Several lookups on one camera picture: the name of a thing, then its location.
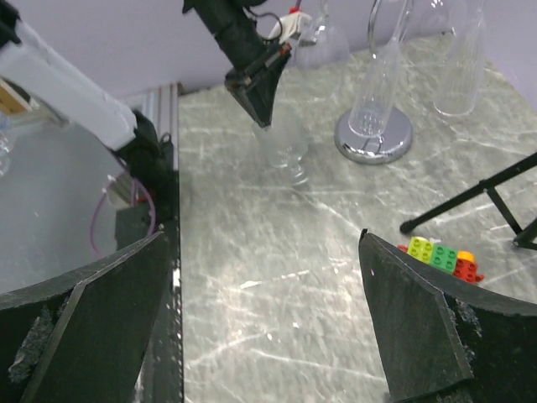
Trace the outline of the clear wine glass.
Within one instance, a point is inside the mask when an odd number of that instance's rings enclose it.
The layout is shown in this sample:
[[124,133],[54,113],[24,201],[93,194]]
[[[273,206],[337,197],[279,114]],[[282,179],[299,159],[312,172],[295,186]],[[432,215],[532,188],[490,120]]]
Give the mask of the clear wine glass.
[[450,49],[442,66],[433,105],[447,117],[474,109],[486,63],[484,1],[453,1],[449,14]]

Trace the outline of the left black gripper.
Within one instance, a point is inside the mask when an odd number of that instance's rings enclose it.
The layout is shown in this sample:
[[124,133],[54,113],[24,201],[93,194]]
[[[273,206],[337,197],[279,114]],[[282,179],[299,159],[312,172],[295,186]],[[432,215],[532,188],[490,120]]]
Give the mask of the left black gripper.
[[290,56],[290,42],[275,40],[246,67],[233,67],[226,74],[226,89],[261,128],[272,124],[277,86]]

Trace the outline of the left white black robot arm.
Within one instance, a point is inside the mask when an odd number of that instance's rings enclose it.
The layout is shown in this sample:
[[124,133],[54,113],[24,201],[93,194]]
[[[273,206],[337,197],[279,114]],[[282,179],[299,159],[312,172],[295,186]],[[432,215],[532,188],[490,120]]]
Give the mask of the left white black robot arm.
[[22,20],[118,98],[181,83],[221,84],[231,65],[181,1],[15,1]]

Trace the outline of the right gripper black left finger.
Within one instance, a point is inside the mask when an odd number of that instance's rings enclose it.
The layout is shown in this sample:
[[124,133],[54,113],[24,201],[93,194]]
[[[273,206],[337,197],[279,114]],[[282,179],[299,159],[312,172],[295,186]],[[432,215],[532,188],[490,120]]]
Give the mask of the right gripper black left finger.
[[129,402],[168,279],[162,232],[1,295],[3,402]]

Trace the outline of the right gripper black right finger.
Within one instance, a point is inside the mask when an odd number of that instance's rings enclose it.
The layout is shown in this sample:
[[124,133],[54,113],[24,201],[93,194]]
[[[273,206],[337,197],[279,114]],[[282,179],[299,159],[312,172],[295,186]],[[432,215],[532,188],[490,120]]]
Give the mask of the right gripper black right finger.
[[392,402],[534,402],[536,305],[363,230],[362,283]]

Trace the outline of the clear flute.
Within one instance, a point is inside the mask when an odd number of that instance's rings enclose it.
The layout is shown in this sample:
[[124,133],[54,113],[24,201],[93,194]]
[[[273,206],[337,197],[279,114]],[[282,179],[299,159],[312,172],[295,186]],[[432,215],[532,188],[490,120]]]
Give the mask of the clear flute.
[[349,116],[349,128],[364,138],[378,137],[387,127],[394,105],[402,52],[395,37],[370,60]]

